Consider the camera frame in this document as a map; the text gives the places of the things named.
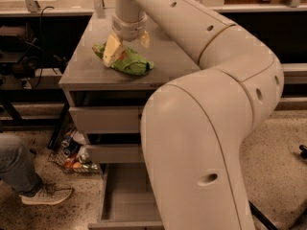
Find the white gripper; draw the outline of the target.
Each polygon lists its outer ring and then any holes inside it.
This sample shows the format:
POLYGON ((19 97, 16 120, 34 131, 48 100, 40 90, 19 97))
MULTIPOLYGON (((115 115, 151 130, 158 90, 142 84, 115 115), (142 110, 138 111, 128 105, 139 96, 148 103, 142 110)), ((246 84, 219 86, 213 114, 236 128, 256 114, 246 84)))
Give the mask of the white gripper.
POLYGON ((131 42, 138 39, 143 47, 150 47, 151 39, 146 31, 146 23, 147 15, 143 11, 138 12, 133 21, 128 21, 127 18, 120 17, 116 13, 112 15, 114 34, 108 37, 103 53, 103 62, 106 67, 110 67, 125 51, 122 41, 131 42))

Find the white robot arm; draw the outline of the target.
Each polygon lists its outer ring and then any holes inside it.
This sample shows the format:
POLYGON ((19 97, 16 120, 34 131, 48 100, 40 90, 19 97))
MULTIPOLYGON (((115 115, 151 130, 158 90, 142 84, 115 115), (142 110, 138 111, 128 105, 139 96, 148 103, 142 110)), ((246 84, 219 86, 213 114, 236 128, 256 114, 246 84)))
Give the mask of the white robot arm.
POLYGON ((114 32, 133 40, 127 28, 142 12, 200 68, 159 87, 143 109, 142 150, 164 229, 255 230, 239 150, 279 103, 279 59, 195 0, 115 0, 114 32))

